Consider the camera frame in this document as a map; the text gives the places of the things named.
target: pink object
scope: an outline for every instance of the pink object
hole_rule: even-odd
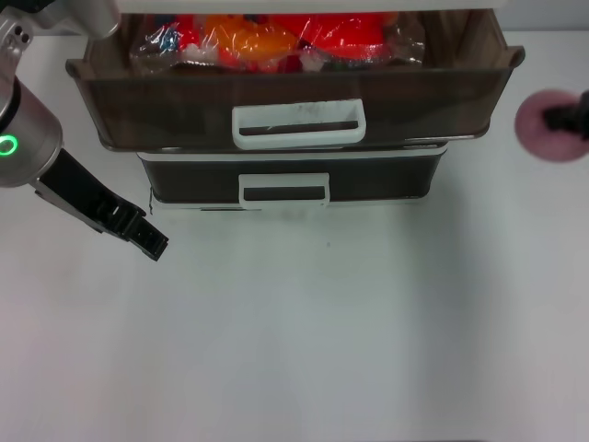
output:
[[[522,146],[547,161],[568,162],[589,153],[589,142],[580,135],[551,131],[544,122],[544,111],[576,105],[580,98],[558,90],[544,90],[527,99],[517,112],[515,132]]]

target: open drawer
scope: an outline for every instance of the open drawer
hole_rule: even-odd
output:
[[[525,58],[523,48],[506,45],[491,10],[433,11],[420,13],[426,56],[419,68],[276,75],[192,68],[141,76],[128,59],[140,20],[124,16],[117,33],[90,42],[83,60],[67,63],[103,145],[115,151],[244,152],[235,137],[235,109],[343,101],[361,104],[364,121],[356,129],[364,128],[354,137],[330,142],[325,136],[316,145],[308,138],[300,145],[270,141],[260,149],[374,150],[478,137]],[[258,123],[271,125],[263,118]]]

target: brown translucent drawer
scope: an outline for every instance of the brown translucent drawer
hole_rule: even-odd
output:
[[[351,150],[442,144],[484,135],[501,94],[525,58],[508,47],[491,10],[420,13],[422,67],[298,74],[173,69],[141,76],[128,60],[142,20],[125,16],[117,33],[70,60],[103,145],[116,151],[238,153],[235,106],[361,99],[366,134]]]
[[[300,176],[300,186],[264,189],[263,200],[297,201],[309,197],[306,176],[329,176],[332,203],[407,200],[424,197],[445,147],[421,146],[409,151],[268,152],[239,155],[166,155],[139,153],[154,197],[165,204],[199,208],[239,207],[240,177]]]

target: drawer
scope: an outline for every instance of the drawer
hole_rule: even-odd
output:
[[[117,33],[90,42],[83,60],[67,63],[111,150],[243,153],[232,135],[234,109],[352,100],[362,104],[361,137],[337,138],[336,145],[324,143],[322,149],[363,151],[478,137],[525,58],[523,48],[506,45],[491,10],[433,11],[420,13],[427,49],[419,68],[276,75],[190,68],[140,76],[128,51],[141,20],[124,16]]]
[[[118,0],[124,13],[134,14],[297,14],[329,12],[426,11],[496,9],[507,0]]]
[[[445,150],[138,155],[160,203],[255,210],[422,198]]]

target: white table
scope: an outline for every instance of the white table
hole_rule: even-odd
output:
[[[0,191],[0,440],[589,440],[589,159],[542,163],[512,129],[529,94],[589,87],[589,33],[507,37],[527,61],[422,204],[155,212],[153,263]],[[38,38],[20,78],[146,207],[64,71],[83,50]]]

